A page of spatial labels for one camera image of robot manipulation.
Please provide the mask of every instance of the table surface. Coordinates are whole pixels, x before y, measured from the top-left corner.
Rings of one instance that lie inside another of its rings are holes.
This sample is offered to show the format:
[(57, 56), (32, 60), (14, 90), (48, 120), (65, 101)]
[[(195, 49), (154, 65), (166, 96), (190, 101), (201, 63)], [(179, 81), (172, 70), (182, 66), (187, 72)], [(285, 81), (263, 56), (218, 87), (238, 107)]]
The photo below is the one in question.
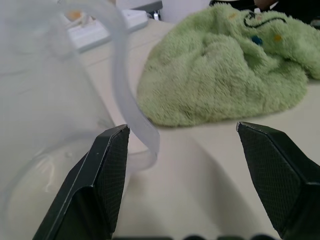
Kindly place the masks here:
[[(139, 82), (150, 50), (173, 25), (150, 20), (130, 36), (128, 72), (132, 91)], [(110, 62), (112, 44), (81, 55), (114, 122), (124, 120), (112, 96)], [(264, 117), (239, 119), (286, 132), (320, 164), (320, 84), (311, 82), (308, 93), (295, 108)], [(122, 200), (116, 236), (170, 236), (182, 239), (201, 234), (215, 239), (220, 234), (256, 233), (277, 236), (254, 189), (237, 121), (191, 128), (160, 129), (157, 164), (137, 173)], [(129, 152), (144, 146), (132, 135)]]

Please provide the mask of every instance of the green towel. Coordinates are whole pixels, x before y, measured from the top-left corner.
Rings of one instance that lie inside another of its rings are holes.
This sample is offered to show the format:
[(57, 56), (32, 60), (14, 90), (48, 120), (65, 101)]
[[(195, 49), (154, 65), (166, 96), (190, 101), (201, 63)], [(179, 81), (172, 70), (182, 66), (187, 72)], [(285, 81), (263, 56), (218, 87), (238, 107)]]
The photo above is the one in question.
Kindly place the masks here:
[(320, 80), (320, 31), (269, 11), (217, 4), (187, 17), (151, 51), (137, 90), (160, 126), (259, 116), (297, 105)]

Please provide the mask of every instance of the blue dot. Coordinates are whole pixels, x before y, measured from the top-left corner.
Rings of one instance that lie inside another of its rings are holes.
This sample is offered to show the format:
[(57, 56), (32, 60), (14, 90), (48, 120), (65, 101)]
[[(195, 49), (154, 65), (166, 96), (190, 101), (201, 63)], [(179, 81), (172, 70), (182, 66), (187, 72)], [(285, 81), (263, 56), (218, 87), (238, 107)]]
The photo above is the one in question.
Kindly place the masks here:
[(255, 44), (261, 46), (264, 42), (262, 41), (262, 39), (258, 36), (253, 36), (251, 37), (252, 42), (254, 42)]

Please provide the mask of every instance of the transparent plastic container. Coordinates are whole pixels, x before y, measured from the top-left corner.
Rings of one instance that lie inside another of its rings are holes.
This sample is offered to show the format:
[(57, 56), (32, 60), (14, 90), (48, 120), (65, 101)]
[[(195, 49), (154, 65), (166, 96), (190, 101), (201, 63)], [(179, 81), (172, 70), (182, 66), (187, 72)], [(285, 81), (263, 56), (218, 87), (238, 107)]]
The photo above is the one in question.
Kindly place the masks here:
[(32, 239), (68, 172), (97, 135), (115, 126), (79, 61), (62, 12), (82, 10), (112, 36), (114, 97), (126, 123), (148, 148), (129, 152), (128, 174), (149, 168), (157, 159), (159, 134), (129, 88), (126, 24), (120, 11), (105, 0), (76, 2), (1, 2), (1, 240)]

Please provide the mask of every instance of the green fluffy cloth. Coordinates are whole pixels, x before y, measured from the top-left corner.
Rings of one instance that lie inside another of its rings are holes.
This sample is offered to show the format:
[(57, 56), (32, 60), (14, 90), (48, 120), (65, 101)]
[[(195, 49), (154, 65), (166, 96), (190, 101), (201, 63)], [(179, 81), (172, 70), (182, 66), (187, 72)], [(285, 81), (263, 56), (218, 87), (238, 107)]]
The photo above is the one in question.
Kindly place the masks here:
[(137, 90), (160, 126), (287, 110), (320, 80), (320, 31), (278, 12), (218, 4), (187, 17), (151, 51)]

